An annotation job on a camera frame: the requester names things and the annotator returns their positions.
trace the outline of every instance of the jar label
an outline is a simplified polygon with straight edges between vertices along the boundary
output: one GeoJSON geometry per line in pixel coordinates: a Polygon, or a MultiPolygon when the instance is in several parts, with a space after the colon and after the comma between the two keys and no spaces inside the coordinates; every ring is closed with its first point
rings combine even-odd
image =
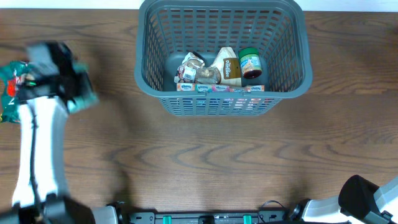
{"type": "Polygon", "coordinates": [[[253,70],[262,70],[259,56],[256,54],[243,56],[241,58],[241,69],[243,74],[253,70]]]}
{"type": "Polygon", "coordinates": [[[185,78],[187,80],[195,80],[196,74],[197,74],[197,71],[195,69],[185,66],[185,70],[184,70],[184,74],[182,75],[182,78],[185,78]]]}

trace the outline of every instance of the green connector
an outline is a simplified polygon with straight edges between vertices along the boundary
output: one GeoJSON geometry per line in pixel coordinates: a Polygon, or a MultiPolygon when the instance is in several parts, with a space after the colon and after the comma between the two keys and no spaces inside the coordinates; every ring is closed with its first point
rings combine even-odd
{"type": "Polygon", "coordinates": [[[243,216],[243,224],[251,224],[251,215],[243,216]]]}
{"type": "Polygon", "coordinates": [[[172,217],[163,217],[163,224],[172,224],[172,217]]]}

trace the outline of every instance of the jar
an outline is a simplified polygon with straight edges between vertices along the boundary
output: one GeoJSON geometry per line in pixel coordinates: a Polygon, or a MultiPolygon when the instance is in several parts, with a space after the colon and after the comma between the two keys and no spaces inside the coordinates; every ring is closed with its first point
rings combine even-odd
{"type": "Polygon", "coordinates": [[[262,74],[259,51],[253,47],[243,49],[239,52],[239,62],[244,78],[253,79],[262,74]]]}

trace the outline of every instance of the green jar lid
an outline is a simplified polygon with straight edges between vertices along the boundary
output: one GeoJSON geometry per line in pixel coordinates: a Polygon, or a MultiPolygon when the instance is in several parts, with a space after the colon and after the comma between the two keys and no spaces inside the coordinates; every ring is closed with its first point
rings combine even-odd
{"type": "Polygon", "coordinates": [[[239,52],[239,58],[243,58],[245,55],[248,55],[248,54],[258,55],[259,51],[254,47],[249,47],[249,48],[243,49],[239,52]]]}

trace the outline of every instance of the snack bag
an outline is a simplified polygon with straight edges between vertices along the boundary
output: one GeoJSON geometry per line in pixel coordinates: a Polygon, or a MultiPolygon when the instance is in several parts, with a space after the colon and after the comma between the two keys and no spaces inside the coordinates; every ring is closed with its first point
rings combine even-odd
{"type": "Polygon", "coordinates": [[[226,85],[212,85],[212,91],[229,91],[229,86],[226,85]]]}
{"type": "Polygon", "coordinates": [[[29,72],[29,66],[25,62],[10,62],[8,66],[0,67],[0,78],[5,84],[1,95],[2,114],[0,123],[20,123],[18,115],[18,84],[23,81],[24,75],[29,72]]]}
{"type": "Polygon", "coordinates": [[[175,83],[218,84],[221,81],[220,71],[215,67],[205,68],[205,63],[194,53],[188,53],[177,69],[175,83]]]}
{"type": "Polygon", "coordinates": [[[222,85],[242,86],[241,67],[239,59],[236,57],[234,50],[231,47],[223,47],[212,65],[216,67],[221,73],[222,85]]]}
{"type": "Polygon", "coordinates": [[[246,87],[231,87],[229,89],[230,92],[246,92],[250,93],[252,91],[265,91],[266,87],[264,85],[256,85],[256,86],[246,86],[246,87]]]}

